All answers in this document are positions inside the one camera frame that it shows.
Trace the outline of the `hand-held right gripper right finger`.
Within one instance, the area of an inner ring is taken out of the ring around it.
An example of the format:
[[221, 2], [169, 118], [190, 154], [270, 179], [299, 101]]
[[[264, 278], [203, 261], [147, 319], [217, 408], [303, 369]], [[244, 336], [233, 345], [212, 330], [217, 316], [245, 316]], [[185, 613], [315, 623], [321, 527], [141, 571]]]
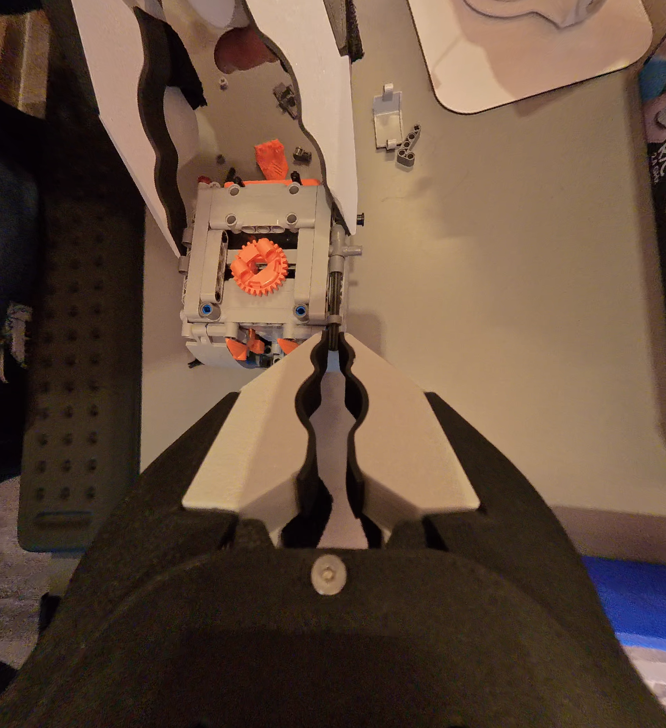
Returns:
[[354, 336], [331, 352], [331, 546], [367, 547], [425, 516], [476, 511], [475, 493], [423, 389]]

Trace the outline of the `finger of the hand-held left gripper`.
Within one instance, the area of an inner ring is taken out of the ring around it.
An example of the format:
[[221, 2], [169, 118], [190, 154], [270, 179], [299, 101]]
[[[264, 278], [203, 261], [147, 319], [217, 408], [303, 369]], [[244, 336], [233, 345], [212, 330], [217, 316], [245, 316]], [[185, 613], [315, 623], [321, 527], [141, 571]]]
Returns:
[[357, 221], [350, 62], [322, 1], [249, 1], [248, 14], [293, 78], [299, 122], [320, 153], [325, 185], [346, 223]]
[[179, 169], [197, 153], [197, 118], [171, 84], [174, 63], [161, 2], [73, 1], [99, 118], [176, 256], [186, 207]]

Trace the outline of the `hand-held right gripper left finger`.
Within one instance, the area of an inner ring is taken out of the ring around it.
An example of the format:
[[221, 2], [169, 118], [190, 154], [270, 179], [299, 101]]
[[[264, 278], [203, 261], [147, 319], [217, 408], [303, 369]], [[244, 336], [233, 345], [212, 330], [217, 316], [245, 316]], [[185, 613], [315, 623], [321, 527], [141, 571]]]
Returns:
[[312, 336], [247, 383], [182, 499], [262, 521], [287, 547], [316, 547], [332, 498], [318, 474], [310, 416], [320, 406], [328, 337]]

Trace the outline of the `grey orange toy brick assembly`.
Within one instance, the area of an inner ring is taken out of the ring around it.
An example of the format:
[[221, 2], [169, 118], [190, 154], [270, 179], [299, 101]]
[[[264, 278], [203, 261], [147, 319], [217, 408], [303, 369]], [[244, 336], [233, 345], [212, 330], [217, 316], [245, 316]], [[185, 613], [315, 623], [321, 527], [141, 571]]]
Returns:
[[349, 269], [362, 249], [322, 182], [224, 186], [201, 177], [180, 260], [182, 338], [193, 362], [267, 369], [312, 336], [346, 330]]

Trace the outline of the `light grey curved brick panel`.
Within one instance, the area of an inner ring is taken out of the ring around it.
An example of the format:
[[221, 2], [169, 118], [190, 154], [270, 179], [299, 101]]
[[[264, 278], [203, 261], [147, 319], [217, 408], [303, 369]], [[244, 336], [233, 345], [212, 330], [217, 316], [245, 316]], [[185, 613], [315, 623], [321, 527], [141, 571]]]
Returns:
[[393, 151], [404, 139], [401, 112], [402, 93], [391, 82], [385, 83], [382, 93], [372, 102], [374, 137], [377, 149]]

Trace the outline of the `orange brick panel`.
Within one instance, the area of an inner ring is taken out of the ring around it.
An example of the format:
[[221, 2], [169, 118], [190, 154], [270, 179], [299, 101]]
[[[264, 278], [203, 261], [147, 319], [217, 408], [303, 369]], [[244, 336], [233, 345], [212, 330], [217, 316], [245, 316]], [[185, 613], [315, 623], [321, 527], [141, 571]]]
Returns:
[[256, 180], [255, 183], [285, 183], [296, 182], [301, 183], [301, 177], [298, 172], [293, 171], [291, 177], [288, 177], [289, 166], [285, 155], [283, 143], [278, 139], [266, 141], [255, 146], [255, 160], [263, 179]]

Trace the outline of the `grey brick beam with holes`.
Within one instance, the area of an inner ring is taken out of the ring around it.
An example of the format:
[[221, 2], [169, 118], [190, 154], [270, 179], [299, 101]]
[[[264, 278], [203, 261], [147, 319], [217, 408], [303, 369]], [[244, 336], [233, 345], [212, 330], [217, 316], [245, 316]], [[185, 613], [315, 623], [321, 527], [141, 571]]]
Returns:
[[415, 124], [395, 151], [395, 163], [403, 169], [411, 169], [415, 165], [415, 146], [419, 141], [421, 125]]

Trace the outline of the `white book stand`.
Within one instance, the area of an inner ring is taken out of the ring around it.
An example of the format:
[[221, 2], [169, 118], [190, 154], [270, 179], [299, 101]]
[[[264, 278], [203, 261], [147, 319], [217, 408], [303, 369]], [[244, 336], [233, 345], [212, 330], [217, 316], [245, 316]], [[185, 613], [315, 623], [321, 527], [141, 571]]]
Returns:
[[652, 41], [641, 1], [409, 1], [437, 101], [476, 114], [601, 77]]

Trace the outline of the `metal key clip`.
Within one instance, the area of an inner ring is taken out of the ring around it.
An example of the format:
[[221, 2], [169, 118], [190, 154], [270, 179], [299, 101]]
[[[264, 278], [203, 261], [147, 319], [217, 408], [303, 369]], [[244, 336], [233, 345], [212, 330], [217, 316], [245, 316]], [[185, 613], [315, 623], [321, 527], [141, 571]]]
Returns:
[[27, 368], [28, 328], [33, 309], [29, 305], [10, 302], [0, 329], [0, 381], [9, 384], [6, 375], [8, 355], [22, 369]]

